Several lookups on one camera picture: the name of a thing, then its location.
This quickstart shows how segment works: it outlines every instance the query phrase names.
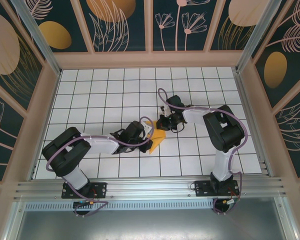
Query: enclosure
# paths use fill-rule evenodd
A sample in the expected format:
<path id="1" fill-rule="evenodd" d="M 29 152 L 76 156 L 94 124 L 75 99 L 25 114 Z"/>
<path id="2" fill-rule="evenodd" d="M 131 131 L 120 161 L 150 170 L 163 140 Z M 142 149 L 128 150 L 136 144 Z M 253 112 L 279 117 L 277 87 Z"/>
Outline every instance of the enclosure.
<path id="1" fill-rule="evenodd" d="M 108 205 L 76 218 L 43 148 L 157 121 L 159 88 L 246 127 L 237 208 L 215 214 L 192 188 L 216 149 L 189 122 L 151 153 L 88 152 L 78 166 Z M 0 0 L 0 239 L 79 237 L 300 240 L 300 0 Z"/>

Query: yellow foam piece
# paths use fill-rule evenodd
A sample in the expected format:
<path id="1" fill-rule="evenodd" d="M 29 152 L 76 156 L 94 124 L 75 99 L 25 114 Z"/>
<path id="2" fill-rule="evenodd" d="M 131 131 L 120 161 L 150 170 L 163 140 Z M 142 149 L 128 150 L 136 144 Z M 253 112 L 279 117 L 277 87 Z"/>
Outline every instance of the yellow foam piece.
<path id="1" fill-rule="evenodd" d="M 154 132 L 151 137 L 153 143 L 152 143 L 152 147 L 149 149 L 149 154 L 151 154 L 156 149 L 156 147 L 158 147 L 159 144 L 166 138 L 166 131 L 157 129 L 157 121 L 154 121 L 153 124 L 154 124 Z"/>

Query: black mounting plate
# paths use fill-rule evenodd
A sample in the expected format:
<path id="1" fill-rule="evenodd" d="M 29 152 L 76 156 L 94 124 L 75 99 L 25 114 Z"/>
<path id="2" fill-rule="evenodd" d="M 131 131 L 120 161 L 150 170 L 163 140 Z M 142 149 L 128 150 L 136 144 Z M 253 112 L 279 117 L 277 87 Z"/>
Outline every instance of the black mounting plate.
<path id="1" fill-rule="evenodd" d="M 227 187 L 220 189 L 218 193 L 215 193 L 214 189 L 210 185 L 210 181 L 195 181 L 194 183 L 195 195 L 197 197 L 220 197 L 220 196 L 231 196 L 231 191 L 228 187 L 236 194 L 239 195 L 238 182 L 232 180 L 229 182 Z"/>
<path id="2" fill-rule="evenodd" d="M 65 182 L 62 185 L 62 199 L 81 199 L 77 194 L 75 194 L 68 184 Z M 91 182 L 91 187 L 89 193 L 85 196 L 88 199 L 104 199 L 107 193 L 107 183 L 106 182 Z"/>

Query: yellow circle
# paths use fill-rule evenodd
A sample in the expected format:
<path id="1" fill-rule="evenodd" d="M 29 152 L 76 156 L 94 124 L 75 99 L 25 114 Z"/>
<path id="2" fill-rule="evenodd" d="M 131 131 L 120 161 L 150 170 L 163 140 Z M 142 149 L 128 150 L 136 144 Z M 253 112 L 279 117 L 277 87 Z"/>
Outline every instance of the yellow circle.
<path id="1" fill-rule="evenodd" d="M 269 88 L 275 89 L 285 78 L 287 59 L 281 52 L 275 51 L 267 58 L 264 66 L 264 81 Z"/>
<path id="2" fill-rule="evenodd" d="M 117 10 L 122 10 L 125 18 L 129 18 L 136 9 L 136 0 L 86 0 L 90 10 L 99 19 L 106 22 L 119 22 L 120 19 L 115 14 L 115 4 Z"/>
<path id="3" fill-rule="evenodd" d="M 70 47 L 72 40 L 70 33 L 61 24 L 55 21 L 45 21 L 39 25 L 46 42 L 55 49 Z"/>
<path id="4" fill-rule="evenodd" d="M 240 27 L 250 27 L 258 23 L 269 0 L 231 0 L 230 21 Z"/>
<path id="5" fill-rule="evenodd" d="M 0 15 L 0 74 L 11 74 L 18 66 L 19 58 L 18 35 L 11 24 Z"/>

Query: white grid floor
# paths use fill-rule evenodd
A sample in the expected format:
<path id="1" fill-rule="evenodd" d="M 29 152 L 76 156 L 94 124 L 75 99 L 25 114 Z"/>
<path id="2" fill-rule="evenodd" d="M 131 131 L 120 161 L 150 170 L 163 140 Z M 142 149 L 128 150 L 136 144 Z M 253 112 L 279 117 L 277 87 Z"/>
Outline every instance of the white grid floor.
<path id="1" fill-rule="evenodd" d="M 55 97 L 43 146 L 69 127 L 90 135 L 108 135 L 147 116 L 156 121 L 162 101 L 178 95 L 185 104 L 218 108 L 227 104 L 249 127 L 230 67 L 167 67 L 64 70 Z M 205 126 L 188 123 L 180 133 L 166 132 L 166 139 L 152 153 L 135 150 L 120 155 L 87 154 L 79 167 L 88 178 L 124 178 L 209 175 L 215 148 Z M 33 179 L 54 179 L 41 155 Z M 249 137 L 235 155 L 233 171 L 261 173 Z"/>

